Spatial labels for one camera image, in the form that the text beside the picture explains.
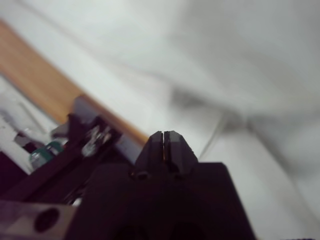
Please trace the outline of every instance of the hole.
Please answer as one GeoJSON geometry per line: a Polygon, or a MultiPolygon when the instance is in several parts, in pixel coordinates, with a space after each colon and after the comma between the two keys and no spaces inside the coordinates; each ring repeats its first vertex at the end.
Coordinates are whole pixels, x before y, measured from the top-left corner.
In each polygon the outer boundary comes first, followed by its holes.
{"type": "Polygon", "coordinates": [[[43,233],[52,228],[59,219],[59,211],[56,208],[50,208],[41,212],[34,221],[34,229],[38,233],[43,233]]]}
{"type": "Polygon", "coordinates": [[[185,177],[183,175],[181,175],[181,174],[174,175],[174,180],[182,181],[184,179],[185,179],[185,177]]]}
{"type": "Polygon", "coordinates": [[[141,181],[147,180],[148,177],[149,177],[149,175],[148,175],[147,173],[140,173],[140,174],[137,176],[138,180],[141,180],[141,181]]]}

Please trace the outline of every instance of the white surface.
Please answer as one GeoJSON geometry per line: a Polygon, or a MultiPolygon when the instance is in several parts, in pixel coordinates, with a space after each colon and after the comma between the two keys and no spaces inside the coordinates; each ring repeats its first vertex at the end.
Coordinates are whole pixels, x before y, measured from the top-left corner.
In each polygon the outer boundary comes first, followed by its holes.
{"type": "Polygon", "coordinates": [[[222,134],[199,161],[227,166],[257,239],[320,238],[320,222],[254,135],[222,134]]]}
{"type": "Polygon", "coordinates": [[[106,65],[247,114],[319,108],[318,0],[21,0],[106,65]]]}
{"type": "Polygon", "coordinates": [[[0,72],[0,114],[8,117],[16,131],[34,141],[48,144],[51,141],[50,132],[58,125],[8,81],[0,72]]]}
{"type": "Polygon", "coordinates": [[[16,135],[17,132],[0,117],[0,150],[29,175],[33,171],[30,154],[15,142],[16,135]]]}
{"type": "Polygon", "coordinates": [[[195,154],[201,155],[221,121],[220,110],[176,92],[147,72],[110,62],[102,64],[68,34],[24,5],[11,0],[0,4],[2,18],[98,102],[147,135],[176,130],[195,154]]]}

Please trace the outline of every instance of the wooden board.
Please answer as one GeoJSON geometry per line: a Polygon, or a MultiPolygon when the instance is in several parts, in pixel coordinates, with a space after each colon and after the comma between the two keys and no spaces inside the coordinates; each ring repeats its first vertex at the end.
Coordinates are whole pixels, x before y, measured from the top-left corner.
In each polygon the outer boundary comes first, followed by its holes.
{"type": "Polygon", "coordinates": [[[87,96],[0,21],[0,73],[58,123],[83,95],[115,128],[144,145],[148,137],[87,96]]]}

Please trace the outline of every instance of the black plastic part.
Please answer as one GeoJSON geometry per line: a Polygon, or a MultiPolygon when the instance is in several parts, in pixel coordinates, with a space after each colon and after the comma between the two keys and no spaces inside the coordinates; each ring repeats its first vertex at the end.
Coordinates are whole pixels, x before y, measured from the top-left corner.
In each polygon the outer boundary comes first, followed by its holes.
{"type": "Polygon", "coordinates": [[[225,165],[198,163],[185,140],[171,133],[164,146],[160,132],[145,145],[136,167],[149,175],[141,179],[126,164],[96,169],[65,240],[256,239],[225,165]],[[164,153],[178,172],[161,161],[164,153]]]}

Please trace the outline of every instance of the green component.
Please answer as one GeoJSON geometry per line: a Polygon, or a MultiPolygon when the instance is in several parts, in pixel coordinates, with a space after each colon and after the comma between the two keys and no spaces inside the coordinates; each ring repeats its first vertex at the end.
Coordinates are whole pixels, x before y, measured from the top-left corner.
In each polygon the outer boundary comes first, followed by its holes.
{"type": "Polygon", "coordinates": [[[47,152],[49,152],[53,156],[57,156],[59,153],[61,153],[64,150],[61,143],[58,141],[52,141],[48,143],[45,146],[45,149],[47,150],[47,152]]]}
{"type": "Polygon", "coordinates": [[[29,157],[29,161],[34,169],[40,168],[42,165],[50,162],[56,155],[64,150],[58,141],[52,141],[46,146],[33,151],[29,157]]]}

